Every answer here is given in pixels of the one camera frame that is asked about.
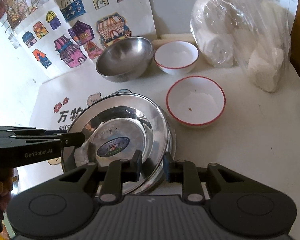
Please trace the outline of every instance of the logo sticker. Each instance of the logo sticker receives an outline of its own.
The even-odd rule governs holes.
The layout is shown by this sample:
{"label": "logo sticker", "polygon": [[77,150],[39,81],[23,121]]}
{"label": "logo sticker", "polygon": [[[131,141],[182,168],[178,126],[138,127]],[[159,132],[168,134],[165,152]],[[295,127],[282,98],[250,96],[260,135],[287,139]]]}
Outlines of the logo sticker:
{"label": "logo sticker", "polygon": [[130,143],[128,137],[118,137],[107,141],[98,150],[97,155],[100,157],[110,157],[122,152]]}

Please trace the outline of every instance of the plastic bag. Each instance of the plastic bag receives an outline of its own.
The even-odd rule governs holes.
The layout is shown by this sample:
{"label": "plastic bag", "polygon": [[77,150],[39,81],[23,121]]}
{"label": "plastic bag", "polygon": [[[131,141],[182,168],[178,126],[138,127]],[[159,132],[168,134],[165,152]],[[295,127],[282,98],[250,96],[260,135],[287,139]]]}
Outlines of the plastic bag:
{"label": "plastic bag", "polygon": [[288,11],[270,0],[197,0],[190,29],[215,67],[235,62],[261,89],[274,92],[289,63]]}

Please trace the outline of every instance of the metal pot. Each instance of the metal pot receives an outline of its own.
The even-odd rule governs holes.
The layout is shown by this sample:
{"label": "metal pot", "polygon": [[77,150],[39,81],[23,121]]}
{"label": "metal pot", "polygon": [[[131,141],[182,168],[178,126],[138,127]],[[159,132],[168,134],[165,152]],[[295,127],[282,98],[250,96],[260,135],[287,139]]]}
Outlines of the metal pot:
{"label": "metal pot", "polygon": [[96,63],[97,72],[111,82],[127,82],[140,77],[153,58],[151,42],[130,37],[106,48]]}
{"label": "metal pot", "polygon": [[162,177],[165,151],[175,154],[175,132],[164,111],[152,100],[133,93],[105,97],[84,110],[68,132],[80,131],[86,141],[78,149],[64,149],[63,170],[69,171],[88,162],[108,166],[117,159],[130,159],[142,151],[142,172],[138,182],[123,184],[123,193],[141,193]]}

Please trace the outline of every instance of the red flower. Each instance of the red flower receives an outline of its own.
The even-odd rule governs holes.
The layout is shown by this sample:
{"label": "red flower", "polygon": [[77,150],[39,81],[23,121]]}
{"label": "red flower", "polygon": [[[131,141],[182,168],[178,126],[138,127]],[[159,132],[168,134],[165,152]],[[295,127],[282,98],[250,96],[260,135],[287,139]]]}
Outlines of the red flower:
{"label": "red flower", "polygon": [[65,105],[68,103],[68,101],[69,101],[69,98],[65,98],[62,103]]}
{"label": "red flower", "polygon": [[53,112],[54,112],[54,113],[59,112],[59,110],[60,110],[61,107],[62,107],[62,104],[61,104],[60,102],[57,103],[57,104],[54,106]]}

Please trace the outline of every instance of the white bowl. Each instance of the white bowl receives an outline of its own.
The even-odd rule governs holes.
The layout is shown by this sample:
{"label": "white bowl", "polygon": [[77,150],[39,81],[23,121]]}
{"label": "white bowl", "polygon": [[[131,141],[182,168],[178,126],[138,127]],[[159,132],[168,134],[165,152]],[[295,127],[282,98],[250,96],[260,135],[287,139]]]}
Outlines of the white bowl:
{"label": "white bowl", "polygon": [[154,54],[154,61],[165,73],[180,75],[195,67],[199,58],[196,46],[186,41],[171,41],[160,46]]}
{"label": "white bowl", "polygon": [[166,104],[169,113],[181,124],[205,127],[221,116],[226,97],[213,80],[190,76],[172,85],[167,93]]}

